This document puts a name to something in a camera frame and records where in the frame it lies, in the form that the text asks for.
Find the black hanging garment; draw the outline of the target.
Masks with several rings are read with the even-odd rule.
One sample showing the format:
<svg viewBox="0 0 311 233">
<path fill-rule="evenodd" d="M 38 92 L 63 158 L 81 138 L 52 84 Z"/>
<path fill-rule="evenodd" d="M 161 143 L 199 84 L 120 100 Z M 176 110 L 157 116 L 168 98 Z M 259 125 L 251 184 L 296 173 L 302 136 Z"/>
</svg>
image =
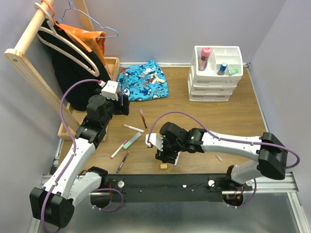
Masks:
<svg viewBox="0 0 311 233">
<path fill-rule="evenodd" d="M 83 58 L 77 51 L 72 47 L 67 45 L 65 42 L 62 42 L 60 39 L 55 36 L 39 31 L 39 36 L 45 41 L 51 43 L 52 45 L 62 49 L 68 54 L 72 55 L 83 64 L 91 68 L 91 64 Z M 87 52 L 84 48 L 80 47 L 80 50 L 96 65 L 99 70 L 99 77 L 95 77 L 89 71 L 84 69 L 81 65 L 73 61 L 71 58 L 62 54 L 61 52 L 47 47 L 47 50 L 50 53 L 52 66 L 54 69 L 55 77 L 60 86 L 60 89 L 65 93 L 73 84 L 78 81 L 86 79 L 97 79 L 107 82 L 110 80 L 110 77 L 94 52 Z M 74 87 L 66 96 L 66 101 L 69 102 L 75 110 L 85 111 L 88 104 L 88 99 L 95 94 L 95 90 L 99 88 L 99 85 L 95 82 L 82 83 Z"/>
</svg>

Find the white drawer organizer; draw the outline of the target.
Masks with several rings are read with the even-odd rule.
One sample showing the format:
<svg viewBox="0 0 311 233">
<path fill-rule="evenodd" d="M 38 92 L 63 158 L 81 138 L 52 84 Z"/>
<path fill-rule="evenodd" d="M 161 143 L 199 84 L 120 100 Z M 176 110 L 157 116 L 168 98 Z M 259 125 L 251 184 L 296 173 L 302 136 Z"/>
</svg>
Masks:
<svg viewBox="0 0 311 233">
<path fill-rule="evenodd" d="M 238 46 L 207 46 L 212 48 L 207 68 L 198 70 L 198 58 L 202 47 L 195 46 L 188 74 L 188 92 L 191 101 L 228 101 L 243 76 L 243 61 Z M 224 75 L 217 75 L 221 63 L 227 63 Z M 239 73 L 229 76 L 230 69 Z"/>
</svg>

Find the purple cap white marker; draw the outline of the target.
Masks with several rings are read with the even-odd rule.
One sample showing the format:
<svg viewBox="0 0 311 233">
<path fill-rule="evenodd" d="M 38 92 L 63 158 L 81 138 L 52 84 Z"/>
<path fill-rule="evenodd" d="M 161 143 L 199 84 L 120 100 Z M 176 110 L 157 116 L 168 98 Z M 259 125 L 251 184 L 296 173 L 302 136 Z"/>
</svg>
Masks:
<svg viewBox="0 0 311 233">
<path fill-rule="evenodd" d="M 128 140 L 125 140 L 118 148 L 117 150 L 110 156 L 111 159 L 113 159 L 123 148 L 123 146 L 128 142 Z"/>
</svg>

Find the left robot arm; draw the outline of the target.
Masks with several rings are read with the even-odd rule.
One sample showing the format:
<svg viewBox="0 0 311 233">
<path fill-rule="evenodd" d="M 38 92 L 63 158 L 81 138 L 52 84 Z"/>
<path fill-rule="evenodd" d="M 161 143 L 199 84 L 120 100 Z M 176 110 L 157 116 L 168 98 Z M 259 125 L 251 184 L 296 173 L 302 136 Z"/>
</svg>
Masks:
<svg viewBox="0 0 311 233">
<path fill-rule="evenodd" d="M 30 192 L 33 217 L 59 230 L 70 222 L 77 204 L 92 191 L 105 192 L 109 197 L 120 191 L 113 189 L 108 172 L 98 167 L 90 168 L 85 177 L 77 181 L 83 164 L 96 150 L 106 135 L 106 127 L 113 115 L 128 115 L 127 95 L 110 100 L 102 95 L 94 95 L 88 100 L 86 117 L 78 128 L 73 144 L 60 167 L 43 185 Z"/>
</svg>

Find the dark purple pen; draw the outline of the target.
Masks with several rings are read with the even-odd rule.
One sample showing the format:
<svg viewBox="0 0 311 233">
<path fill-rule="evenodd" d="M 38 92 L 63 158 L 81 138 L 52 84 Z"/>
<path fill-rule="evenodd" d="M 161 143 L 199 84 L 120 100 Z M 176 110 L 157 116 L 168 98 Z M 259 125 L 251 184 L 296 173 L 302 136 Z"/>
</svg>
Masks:
<svg viewBox="0 0 311 233">
<path fill-rule="evenodd" d="M 123 160 L 121 161 L 119 167 L 117 168 L 117 170 L 116 170 L 116 173 L 117 173 L 117 174 L 120 172 L 121 168 L 123 167 L 123 165 L 124 165 L 124 163 L 125 163 L 125 161 L 126 161 L 128 155 L 129 155 L 129 152 L 127 152 L 127 153 L 125 154 Z"/>
</svg>

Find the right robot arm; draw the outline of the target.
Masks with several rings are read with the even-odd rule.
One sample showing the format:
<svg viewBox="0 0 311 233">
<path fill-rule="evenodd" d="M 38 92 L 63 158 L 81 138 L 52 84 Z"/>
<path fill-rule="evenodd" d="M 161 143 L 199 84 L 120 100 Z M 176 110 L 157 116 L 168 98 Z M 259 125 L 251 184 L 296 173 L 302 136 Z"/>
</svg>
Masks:
<svg viewBox="0 0 311 233">
<path fill-rule="evenodd" d="M 268 132 L 241 137 L 200 128 L 186 131 L 166 122 L 159 134 L 146 137 L 146 144 L 157 148 L 156 159 L 170 164 L 176 163 L 180 152 L 220 152 L 247 158 L 241 165 L 229 166 L 225 176 L 215 180 L 214 188 L 221 191 L 239 190 L 247 181 L 258 177 L 284 180 L 286 174 L 288 153 L 277 137 Z"/>
</svg>

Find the mint grey highlighter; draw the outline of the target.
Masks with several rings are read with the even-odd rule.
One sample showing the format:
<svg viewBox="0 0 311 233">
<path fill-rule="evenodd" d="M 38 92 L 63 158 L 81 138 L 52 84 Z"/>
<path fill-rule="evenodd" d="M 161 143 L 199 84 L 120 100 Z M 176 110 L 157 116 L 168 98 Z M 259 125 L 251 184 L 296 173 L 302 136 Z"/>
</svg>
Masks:
<svg viewBox="0 0 311 233">
<path fill-rule="evenodd" d="M 141 137 L 141 133 L 136 133 L 130 140 L 128 140 L 124 145 L 123 148 L 126 150 L 128 149 L 138 138 Z"/>
</svg>

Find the pink lid pen tube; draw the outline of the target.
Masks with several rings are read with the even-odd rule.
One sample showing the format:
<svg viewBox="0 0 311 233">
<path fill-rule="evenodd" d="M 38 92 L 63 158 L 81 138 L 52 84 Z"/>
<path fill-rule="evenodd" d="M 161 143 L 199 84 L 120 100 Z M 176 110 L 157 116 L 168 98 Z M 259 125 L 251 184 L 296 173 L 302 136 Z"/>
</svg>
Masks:
<svg viewBox="0 0 311 233">
<path fill-rule="evenodd" d="M 211 47 L 202 47 L 200 56 L 198 58 L 198 70 L 203 71 L 207 68 L 208 60 L 211 55 L 212 48 Z"/>
</svg>

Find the orange garment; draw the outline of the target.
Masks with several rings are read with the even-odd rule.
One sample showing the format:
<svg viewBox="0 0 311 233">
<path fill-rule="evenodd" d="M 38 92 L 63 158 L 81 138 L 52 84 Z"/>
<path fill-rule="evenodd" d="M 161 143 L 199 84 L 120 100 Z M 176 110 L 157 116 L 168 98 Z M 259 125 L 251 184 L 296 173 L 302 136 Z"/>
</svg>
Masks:
<svg viewBox="0 0 311 233">
<path fill-rule="evenodd" d="M 112 79 L 111 72 L 108 64 L 104 58 L 104 43 L 105 32 L 99 31 L 86 31 L 83 29 L 75 28 L 65 24 L 56 24 L 61 30 L 63 30 L 73 41 L 82 46 L 87 52 L 93 51 L 102 64 L 104 65 L 110 79 Z"/>
</svg>

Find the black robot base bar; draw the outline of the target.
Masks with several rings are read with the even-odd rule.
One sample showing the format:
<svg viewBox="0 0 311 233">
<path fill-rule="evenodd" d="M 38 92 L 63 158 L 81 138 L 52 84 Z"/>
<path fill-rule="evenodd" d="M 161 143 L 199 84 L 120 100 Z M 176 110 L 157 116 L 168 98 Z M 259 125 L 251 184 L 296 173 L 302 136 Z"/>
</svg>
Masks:
<svg viewBox="0 0 311 233">
<path fill-rule="evenodd" d="M 114 174 L 108 175 L 106 187 L 114 191 L 97 191 L 90 202 L 104 208 L 110 203 L 134 202 L 222 202 L 225 192 L 251 191 L 247 184 L 230 181 L 222 173 L 210 174 Z"/>
</svg>

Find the tan eraser block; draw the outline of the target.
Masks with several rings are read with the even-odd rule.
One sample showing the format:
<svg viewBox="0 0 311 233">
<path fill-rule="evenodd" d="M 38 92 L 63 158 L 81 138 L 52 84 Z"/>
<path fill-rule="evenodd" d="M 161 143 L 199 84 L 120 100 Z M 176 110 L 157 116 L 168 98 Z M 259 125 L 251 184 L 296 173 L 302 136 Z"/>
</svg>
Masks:
<svg viewBox="0 0 311 233">
<path fill-rule="evenodd" d="M 161 165 L 160 165 L 160 168 L 161 168 L 161 169 L 167 169 L 168 166 L 167 166 L 167 164 L 161 164 Z"/>
</svg>

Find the blue shark print cloth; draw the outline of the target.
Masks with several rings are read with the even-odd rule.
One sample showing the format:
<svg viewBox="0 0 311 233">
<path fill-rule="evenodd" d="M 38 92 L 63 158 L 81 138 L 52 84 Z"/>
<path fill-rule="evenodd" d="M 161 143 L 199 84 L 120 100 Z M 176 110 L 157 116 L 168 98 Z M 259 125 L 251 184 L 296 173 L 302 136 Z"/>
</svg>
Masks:
<svg viewBox="0 0 311 233">
<path fill-rule="evenodd" d="M 117 81 L 119 92 L 127 95 L 130 101 L 147 101 L 169 96 L 165 74 L 154 60 L 124 67 Z"/>
</svg>

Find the red clear-cap pen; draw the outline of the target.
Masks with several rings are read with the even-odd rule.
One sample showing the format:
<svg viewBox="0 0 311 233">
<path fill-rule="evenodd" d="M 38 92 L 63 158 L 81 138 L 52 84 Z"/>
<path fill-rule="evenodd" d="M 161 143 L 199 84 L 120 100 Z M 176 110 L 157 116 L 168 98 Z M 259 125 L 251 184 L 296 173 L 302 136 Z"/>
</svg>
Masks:
<svg viewBox="0 0 311 233">
<path fill-rule="evenodd" d="M 148 127 L 147 127 L 147 124 L 146 124 L 146 120 L 145 120 L 145 116 L 144 116 L 144 112 L 142 109 L 139 110 L 139 113 L 140 113 L 140 116 L 142 118 L 142 121 L 143 121 L 143 124 L 144 124 L 144 127 L 145 127 L 145 131 L 147 132 L 148 131 Z"/>
</svg>

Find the blue cap white marker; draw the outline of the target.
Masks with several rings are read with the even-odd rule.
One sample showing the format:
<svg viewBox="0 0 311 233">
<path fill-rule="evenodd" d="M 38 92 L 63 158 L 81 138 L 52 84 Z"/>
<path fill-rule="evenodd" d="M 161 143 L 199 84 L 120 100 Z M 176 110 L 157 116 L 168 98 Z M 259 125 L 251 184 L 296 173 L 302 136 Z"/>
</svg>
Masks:
<svg viewBox="0 0 311 233">
<path fill-rule="evenodd" d="M 173 166 L 174 166 L 174 167 L 176 167 L 176 166 L 177 166 L 178 159 L 179 159 L 179 155 L 178 155 L 178 156 L 177 156 L 177 158 L 175 159 L 175 162 L 174 162 L 174 164 L 173 164 Z"/>
</svg>

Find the pink cap white marker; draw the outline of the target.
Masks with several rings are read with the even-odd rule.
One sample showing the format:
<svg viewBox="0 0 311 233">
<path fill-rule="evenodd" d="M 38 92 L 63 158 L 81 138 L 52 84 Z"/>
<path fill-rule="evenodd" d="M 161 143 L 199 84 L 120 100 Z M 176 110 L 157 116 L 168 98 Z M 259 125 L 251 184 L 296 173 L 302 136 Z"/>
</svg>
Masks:
<svg viewBox="0 0 311 233">
<path fill-rule="evenodd" d="M 126 125 L 126 124 L 124 124 L 123 126 L 128 128 L 128 129 L 140 132 L 140 133 L 145 133 L 145 130 L 143 130 L 143 129 L 139 129 L 139 128 L 136 128 L 136 127 L 133 127 L 133 126 L 129 126 L 129 125 Z"/>
</svg>

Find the wooden clothes rack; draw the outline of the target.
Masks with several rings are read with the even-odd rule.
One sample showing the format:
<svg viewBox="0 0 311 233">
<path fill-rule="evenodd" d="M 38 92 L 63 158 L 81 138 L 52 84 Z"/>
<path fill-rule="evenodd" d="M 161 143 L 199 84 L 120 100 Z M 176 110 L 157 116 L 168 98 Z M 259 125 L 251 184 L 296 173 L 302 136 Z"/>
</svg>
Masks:
<svg viewBox="0 0 311 233">
<path fill-rule="evenodd" d="M 52 88 L 46 83 L 33 64 L 26 57 L 26 52 L 34 40 L 45 18 L 49 18 L 49 7 L 46 3 L 36 3 L 36 12 L 27 28 L 13 49 L 7 49 L 4 57 L 21 74 L 21 76 L 39 93 L 42 98 L 58 113 L 63 113 L 65 123 L 74 132 L 80 126 L 75 116 L 66 108 Z"/>
</svg>

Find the orange hanger hook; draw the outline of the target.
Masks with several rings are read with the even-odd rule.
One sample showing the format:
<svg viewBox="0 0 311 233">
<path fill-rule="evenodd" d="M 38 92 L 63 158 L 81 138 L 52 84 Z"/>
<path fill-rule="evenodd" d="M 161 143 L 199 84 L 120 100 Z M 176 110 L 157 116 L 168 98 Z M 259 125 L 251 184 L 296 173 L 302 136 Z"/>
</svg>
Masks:
<svg viewBox="0 0 311 233">
<path fill-rule="evenodd" d="M 52 16 L 54 16 L 55 15 L 55 10 L 52 7 L 52 4 L 48 0 L 41 0 L 41 2 L 44 2 L 44 3 L 46 3 L 48 5 L 49 9 L 52 11 Z"/>
</svg>

